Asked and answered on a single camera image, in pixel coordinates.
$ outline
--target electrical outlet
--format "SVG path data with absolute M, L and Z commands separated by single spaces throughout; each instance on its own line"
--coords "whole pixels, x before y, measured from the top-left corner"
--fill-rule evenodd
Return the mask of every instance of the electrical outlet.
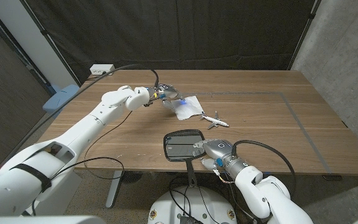
M 92 75 L 102 75 L 103 72 L 109 72 L 112 69 L 115 69 L 113 64 L 93 64 L 90 68 Z

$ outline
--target gray wall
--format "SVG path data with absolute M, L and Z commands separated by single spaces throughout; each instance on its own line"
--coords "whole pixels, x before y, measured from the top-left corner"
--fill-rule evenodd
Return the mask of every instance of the gray wall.
M 358 137 L 358 1 L 322 0 L 292 66 Z

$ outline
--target black backdrop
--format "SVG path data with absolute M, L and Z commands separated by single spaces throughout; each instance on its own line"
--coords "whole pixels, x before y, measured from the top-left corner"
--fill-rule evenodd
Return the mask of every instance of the black backdrop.
M 27 0 L 83 83 L 94 63 L 286 70 L 314 0 Z

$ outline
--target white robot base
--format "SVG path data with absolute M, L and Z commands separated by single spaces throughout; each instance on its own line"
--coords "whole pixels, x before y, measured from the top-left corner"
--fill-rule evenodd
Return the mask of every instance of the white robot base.
M 199 188 L 182 186 L 177 187 L 174 190 L 187 196 L 189 202 L 182 194 L 172 191 L 173 198 L 176 200 L 179 206 L 184 208 L 185 211 L 195 219 L 205 224 L 216 223 L 214 220 L 216 220 L 218 223 L 224 224 L 237 223 L 237 218 L 233 207 L 224 197 L 218 193 L 205 187 Z M 188 216 L 184 214 L 183 210 L 181 210 L 172 200 L 170 192 L 167 192 L 159 199 L 157 199 L 157 201 L 155 201 L 152 205 L 147 223 L 182 224 L 193 222 L 192 219 L 188 218 Z

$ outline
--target black cable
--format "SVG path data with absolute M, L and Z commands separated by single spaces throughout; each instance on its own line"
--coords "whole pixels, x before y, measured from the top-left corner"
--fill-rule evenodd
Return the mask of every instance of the black cable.
M 286 163 L 286 165 L 288 166 L 288 168 L 290 169 L 291 171 L 291 174 L 292 174 L 292 177 L 293 177 L 293 186 L 292 186 L 292 192 L 291 192 L 291 198 L 293 198 L 293 196 L 295 195 L 295 189 L 296 189 L 296 175 L 295 175 L 295 171 L 290 163 L 290 161 L 288 161 L 288 159 L 281 153 L 279 152 L 278 150 L 276 150 L 275 148 L 273 147 L 270 147 L 266 144 L 263 144 L 263 143 L 260 143 L 260 142 L 257 142 L 257 141 L 251 141 L 251 140 L 240 140 L 236 143 L 233 144 L 233 147 L 232 147 L 232 155 L 237 155 L 237 145 L 238 144 L 242 144 L 242 143 L 246 143 L 246 144 L 254 144 L 254 145 L 257 145 L 257 146 L 261 146 L 261 147 L 264 147 L 274 153 L 276 153 L 278 156 L 280 156 L 284 162 Z
M 228 201 L 230 202 L 231 200 L 233 201 L 233 203 L 231 203 L 233 205 L 233 209 L 234 209 L 234 212 L 236 212 L 236 210 L 241 210 L 242 211 L 242 208 L 237 208 L 237 191 L 236 189 L 234 189 L 234 191 L 231 189 L 231 186 L 230 184 L 224 184 L 224 188 L 227 190 L 227 194 L 228 194 Z
M 57 109 L 55 109 L 54 112 L 52 112 L 51 114 L 49 114 L 43 121 L 41 121 L 39 124 L 37 124 L 36 126 L 34 126 L 25 136 L 24 138 L 22 138 L 22 140 L 17 144 L 17 146 L 15 147 L 16 151 L 19 150 L 19 148 L 30 138 L 31 135 L 33 135 L 36 130 L 38 130 L 42 125 L 44 125 L 50 118 L 52 118 L 56 113 L 58 113 L 61 109 L 63 109 L 71 100 L 73 100 L 74 98 L 76 98 L 79 94 L 83 93 L 85 90 L 87 90 L 89 87 L 91 87 L 93 84 L 95 84 L 96 82 L 98 82 L 99 80 L 101 80 L 102 78 L 108 76 L 109 74 L 112 74 L 118 70 L 123 70 L 126 68 L 135 68 L 135 67 L 139 67 L 139 68 L 146 68 L 149 69 L 143 65 L 139 65 L 139 64 L 133 64 L 133 65 L 125 65 L 125 66 L 121 66 L 119 68 L 115 68 L 113 70 L 110 70 L 109 72 L 106 72 L 103 75 L 100 75 L 97 79 L 95 79 L 93 82 L 91 82 L 89 85 L 87 85 L 86 87 L 80 89 L 78 92 L 76 92 L 72 97 L 70 97 L 66 102 L 64 102 L 62 105 L 60 105 Z M 153 69 L 149 69 L 151 70 L 154 75 L 155 75 L 155 83 L 154 83 L 154 88 L 158 88 L 158 75 L 157 72 L 155 72 L 155 70 Z
M 185 190 L 185 194 L 184 194 L 184 196 L 185 196 L 185 201 L 183 202 L 183 209 L 184 210 L 186 210 L 185 208 L 186 208 L 186 192 L 187 192 L 187 189 L 189 188 L 189 185 L 187 185 L 187 187 L 186 187 L 186 190 Z M 191 209 L 190 209 L 190 201 L 187 199 L 187 201 L 189 202 L 189 214 L 191 215 Z
M 86 159 L 84 161 L 81 161 L 81 162 L 77 162 L 77 163 L 74 163 L 73 165 L 70 165 L 64 169 L 62 169 L 61 171 L 57 172 L 55 175 L 52 176 L 52 178 L 50 180 L 53 180 L 57 175 L 61 174 L 62 172 L 66 171 L 67 169 L 73 167 L 73 166 L 77 166 L 78 164 L 81 164 L 81 163 L 84 163 L 84 162 L 88 162 L 88 161 L 92 161 L 92 160 L 95 160 L 95 159 L 111 159 L 111 160 L 114 160 L 116 162 L 119 162 L 122 166 L 122 171 L 125 171 L 125 168 L 124 168 L 124 164 L 122 164 L 121 161 L 119 161 L 118 159 L 115 159 L 115 158 L 111 158 L 111 157 L 96 157 L 96 158 L 92 158 L 92 159 Z M 118 178 L 121 178 L 122 175 L 124 173 L 121 174 L 121 176 L 119 177 L 115 177 L 115 178 L 110 178 L 109 180 L 114 180 L 114 179 L 118 179 Z
M 173 191 L 176 191 L 176 190 L 172 190 L 172 189 L 171 189 L 171 186 L 172 186 L 172 184 L 173 184 L 173 181 L 176 180 L 176 179 L 179 179 L 179 178 L 184 178 L 184 177 L 176 177 L 176 178 L 172 179 L 171 182 L 169 183 L 169 186 L 168 186 L 168 188 L 169 188 L 169 194 L 171 195 L 171 198 L 172 198 L 173 202 L 175 202 L 175 204 L 177 205 L 178 208 L 180 208 L 180 210 L 182 210 L 186 215 L 188 215 L 191 219 L 193 219 L 193 221 L 194 221 L 195 223 L 202 224 L 201 221 L 198 221 L 195 217 L 192 217 L 189 213 L 187 213 L 187 212 L 178 204 L 178 202 L 177 202 L 177 201 L 175 200 L 175 198 L 173 197 L 172 192 L 173 192 Z
M 31 203 L 32 216 L 36 216 L 34 203 L 35 203 L 35 199 L 34 199 L 34 201 L 32 201 L 32 203 Z
M 99 75 L 95 75 L 94 77 L 87 78 L 86 81 L 95 80 L 95 79 L 97 79 L 98 77 L 99 77 Z
M 104 133 L 102 136 L 100 136 L 99 138 L 97 138 L 97 140 L 94 141 L 94 142 L 92 143 L 92 145 L 86 150 L 85 156 L 84 156 L 84 160 L 86 160 L 86 155 L 88 154 L 88 151 L 91 149 L 91 147 L 92 147 L 97 141 L 99 141 L 103 136 L 109 134 L 109 133 L 110 133 L 111 131 L 113 131 L 114 129 L 120 127 L 120 125 L 122 125 L 123 122 L 126 121 L 126 119 L 129 117 L 129 115 L 131 115 L 131 113 L 132 113 L 132 111 L 129 112 L 129 114 L 125 117 L 125 119 L 124 119 L 123 121 L 121 121 L 121 123 L 119 123 L 117 126 L 115 126 L 114 128 L 112 128 L 110 131 Z M 96 175 L 94 172 L 92 172 L 91 170 L 88 169 L 88 166 L 86 165 L 86 162 L 84 162 L 84 166 L 85 166 L 85 169 L 86 169 L 88 172 L 90 172 L 92 175 L 94 175 L 94 176 L 97 177 L 97 178 L 105 179 L 105 180 L 113 180 L 112 178 L 109 178 L 109 177 L 101 177 L 101 176 Z
M 173 183 L 173 184 L 186 185 L 186 184 L 188 184 L 188 183 L 185 183 L 185 182 L 177 182 L 177 183 Z M 219 191 L 224 198 L 227 198 L 226 194 L 224 194 L 221 189 L 217 188 L 217 187 L 214 186 L 214 185 L 204 184 L 204 183 L 201 183 L 200 181 L 198 182 L 198 185 L 201 186 L 201 187 L 205 187 L 205 188 L 211 189 L 211 190 L 213 190 L 213 191 L 215 191 L 215 192 Z
M 252 220 L 255 220 L 254 217 L 252 217 L 252 216 L 249 215 L 246 211 L 244 211 L 244 209 L 242 209 L 241 206 L 237 203 L 237 200 L 236 200 L 236 198 L 237 198 L 237 192 L 236 192 L 235 190 L 233 190 L 233 188 L 231 187 L 231 184 L 229 184 L 229 187 L 230 187 L 231 194 L 232 194 L 232 196 L 233 196 L 233 200 L 234 200 L 234 203 L 236 204 L 236 206 L 240 208 L 240 210 L 244 213 L 244 215 L 246 215 L 247 217 L 251 218 L 251 221 L 252 221 Z
M 227 195 L 229 195 L 227 188 L 225 186 L 227 184 L 224 184 L 220 179 L 217 179 L 215 174 L 206 173 L 204 175 L 208 176 L 207 179 L 204 178 L 203 180 L 198 181 L 198 185 L 211 189 L 215 192 L 218 192 L 224 198 L 227 198 Z
M 179 193 L 179 194 L 181 194 L 181 195 L 185 196 L 185 204 L 186 204 L 186 199 L 187 199 L 187 202 L 188 202 L 188 204 L 189 204 L 189 214 L 191 214 L 191 206 L 190 206 L 190 201 L 189 201 L 189 198 L 186 196 L 186 192 L 185 192 L 185 193 L 182 193 L 182 192 L 179 192 L 179 191 L 174 190 L 174 189 L 172 189 L 172 191 L 177 192 L 177 193 Z
M 211 214 L 209 214 L 209 211 L 208 211 L 208 208 L 206 207 L 206 204 L 205 204 L 205 201 L 204 201 L 204 197 L 203 197 L 203 194 L 201 193 L 200 187 L 198 187 L 198 190 L 200 191 L 201 198 L 203 199 L 203 202 L 204 202 L 204 205 L 205 205 L 205 209 L 206 209 L 206 212 L 208 212 L 209 217 L 211 217 L 214 222 L 216 222 L 217 224 L 219 224 L 217 221 L 215 221 L 215 219 L 211 216 Z
M 170 182 L 170 186 L 169 186 L 169 189 L 171 189 L 171 186 L 173 185 L 173 184 L 182 184 L 182 185 L 186 185 L 186 184 L 188 184 L 187 182 L 173 182 L 173 181 L 175 181 L 175 180 L 177 180 L 177 179 L 186 179 L 187 180 L 187 177 L 185 177 L 185 176 L 178 176 L 178 177 L 175 177 L 171 182 Z M 212 183 L 211 184 L 206 184 L 206 185 L 203 185 L 202 183 L 200 183 L 199 182 L 199 186 L 202 186 L 202 187 L 206 187 L 206 188 L 211 188 L 211 186 L 213 186 L 213 185 L 216 185 L 216 184 L 223 184 L 221 181 L 219 181 L 219 182 L 217 182 L 217 183 L 215 183 L 214 182 L 214 178 L 210 178 L 210 179 L 208 179 L 208 181 L 210 181 L 211 182 L 211 180 L 212 180 Z M 243 212 L 244 213 L 244 211 L 243 211 L 243 209 L 241 208 L 241 207 L 239 207 L 239 209 L 236 209 L 235 207 L 237 207 L 237 191 L 236 190 L 234 190 L 233 191 L 233 189 L 232 189 L 232 192 L 230 193 L 230 189 L 229 189 L 229 187 L 227 186 L 227 185 L 229 185 L 229 186 L 231 186 L 230 184 L 223 184 L 223 186 L 224 186 L 224 188 L 227 190 L 227 194 L 228 194 L 228 197 L 227 196 L 225 196 L 225 194 L 221 191 L 221 189 L 219 189 L 219 188 L 217 188 L 216 187 L 216 189 L 218 189 L 220 192 L 221 192 L 221 194 L 225 197 L 225 198 L 228 198 L 228 200 L 230 200 L 230 198 L 232 198 L 231 197 L 231 195 L 233 196 L 233 200 L 234 200 L 234 202 L 233 202 L 233 204 L 234 204 L 234 211 L 236 211 L 236 210 L 241 210 L 241 212 Z M 246 221 L 245 221 L 245 223 L 246 224 L 248 224 L 248 223 L 252 223 L 254 220 L 257 220 L 257 222 L 258 223 L 261 223 L 261 221 L 258 219 L 258 218 L 254 218 L 254 217 L 249 217 L 248 216 L 248 214 L 244 214 L 247 218 L 246 218 Z

